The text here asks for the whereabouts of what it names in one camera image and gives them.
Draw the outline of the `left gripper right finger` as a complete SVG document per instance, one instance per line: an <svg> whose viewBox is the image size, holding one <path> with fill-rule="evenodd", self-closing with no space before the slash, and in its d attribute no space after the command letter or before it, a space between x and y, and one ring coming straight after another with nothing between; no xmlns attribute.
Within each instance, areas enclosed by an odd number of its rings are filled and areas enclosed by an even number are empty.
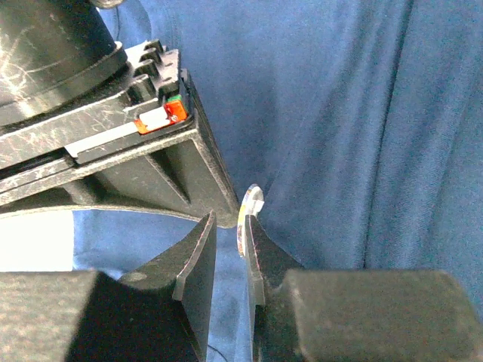
<svg viewBox="0 0 483 362"><path fill-rule="evenodd" d="M255 361L480 361L482 325L436 270L305 269L245 219Z"/></svg>

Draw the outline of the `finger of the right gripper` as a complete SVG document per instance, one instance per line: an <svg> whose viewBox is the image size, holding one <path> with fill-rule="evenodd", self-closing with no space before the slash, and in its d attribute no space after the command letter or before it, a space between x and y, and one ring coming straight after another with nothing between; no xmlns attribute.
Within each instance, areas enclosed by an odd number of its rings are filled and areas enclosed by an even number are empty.
<svg viewBox="0 0 483 362"><path fill-rule="evenodd" d="M1 178L1 217L54 210L123 210L237 223L238 199L192 77L182 70L190 117L133 146L78 164L69 154Z"/></svg>

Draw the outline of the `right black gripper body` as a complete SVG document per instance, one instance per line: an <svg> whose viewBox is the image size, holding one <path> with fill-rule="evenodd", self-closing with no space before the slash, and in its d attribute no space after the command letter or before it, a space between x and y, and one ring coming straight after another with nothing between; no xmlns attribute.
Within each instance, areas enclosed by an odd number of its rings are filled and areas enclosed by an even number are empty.
<svg viewBox="0 0 483 362"><path fill-rule="evenodd" d="M1 177L60 153L84 164L190 115L180 52L159 41L1 42Z"/></svg>

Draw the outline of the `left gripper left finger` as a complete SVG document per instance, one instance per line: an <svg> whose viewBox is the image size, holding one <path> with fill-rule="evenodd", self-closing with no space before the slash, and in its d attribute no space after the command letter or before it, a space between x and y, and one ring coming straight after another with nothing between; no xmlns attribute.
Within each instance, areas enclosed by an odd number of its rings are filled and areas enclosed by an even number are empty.
<svg viewBox="0 0 483 362"><path fill-rule="evenodd" d="M113 279L101 271L1 275L3 361L204 361L217 217Z"/></svg>

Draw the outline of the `navy blue t-shirt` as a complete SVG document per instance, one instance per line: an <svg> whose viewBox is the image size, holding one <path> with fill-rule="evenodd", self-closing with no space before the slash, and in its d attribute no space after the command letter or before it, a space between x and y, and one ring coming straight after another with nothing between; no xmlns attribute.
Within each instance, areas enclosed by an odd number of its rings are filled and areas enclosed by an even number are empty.
<svg viewBox="0 0 483 362"><path fill-rule="evenodd" d="M436 268L482 308L480 1L126 1L181 52L237 196L307 268Z"/></svg>

